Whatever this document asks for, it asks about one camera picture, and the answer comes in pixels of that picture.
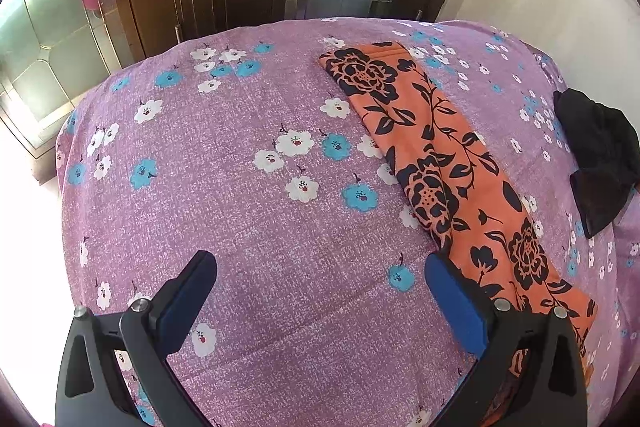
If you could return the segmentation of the orange black floral garment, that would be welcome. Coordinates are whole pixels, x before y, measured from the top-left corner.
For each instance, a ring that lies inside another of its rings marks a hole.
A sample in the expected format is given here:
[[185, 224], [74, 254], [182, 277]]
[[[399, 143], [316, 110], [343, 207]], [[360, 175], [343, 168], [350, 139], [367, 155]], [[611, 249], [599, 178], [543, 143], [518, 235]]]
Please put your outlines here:
[[[320, 64], [382, 150], [435, 243], [431, 254], [446, 255], [490, 299], [515, 310], [567, 309], [586, 383], [582, 348], [596, 303], [554, 269], [520, 195], [454, 104], [396, 42], [339, 49]], [[497, 426], [526, 359], [524, 350], [514, 353], [481, 426]]]

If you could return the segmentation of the black crumpled garment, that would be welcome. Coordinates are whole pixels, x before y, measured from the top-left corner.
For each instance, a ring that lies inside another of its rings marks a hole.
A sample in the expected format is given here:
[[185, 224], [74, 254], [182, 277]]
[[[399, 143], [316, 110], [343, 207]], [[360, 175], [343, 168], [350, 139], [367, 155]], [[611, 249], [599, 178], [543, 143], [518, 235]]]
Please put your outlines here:
[[570, 175], [585, 236], [596, 236], [639, 185], [639, 140], [624, 113], [574, 89], [553, 93], [553, 108], [573, 154]]

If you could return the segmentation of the purple floral bedsheet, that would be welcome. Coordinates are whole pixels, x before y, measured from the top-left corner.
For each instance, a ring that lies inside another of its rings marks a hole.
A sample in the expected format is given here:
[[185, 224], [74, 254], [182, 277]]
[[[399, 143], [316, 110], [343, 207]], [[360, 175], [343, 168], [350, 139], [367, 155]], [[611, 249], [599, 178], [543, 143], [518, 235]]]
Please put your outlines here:
[[322, 18], [187, 41], [94, 88], [56, 139], [70, 291], [149, 297], [200, 249], [212, 295], [171, 365], [221, 426], [428, 424], [472, 365], [423, 277], [433, 248], [319, 58], [404, 46], [506, 172], [550, 261], [597, 306], [588, 421], [639, 373], [639, 199], [588, 237], [550, 57], [454, 20]]

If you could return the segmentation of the leaded glass left panel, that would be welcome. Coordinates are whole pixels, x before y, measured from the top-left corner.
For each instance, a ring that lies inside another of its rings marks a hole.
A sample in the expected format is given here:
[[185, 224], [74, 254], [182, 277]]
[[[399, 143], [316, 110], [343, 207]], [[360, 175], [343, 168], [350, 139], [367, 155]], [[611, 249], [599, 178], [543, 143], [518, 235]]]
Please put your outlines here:
[[116, 0], [1, 0], [1, 121], [32, 158], [133, 61]]

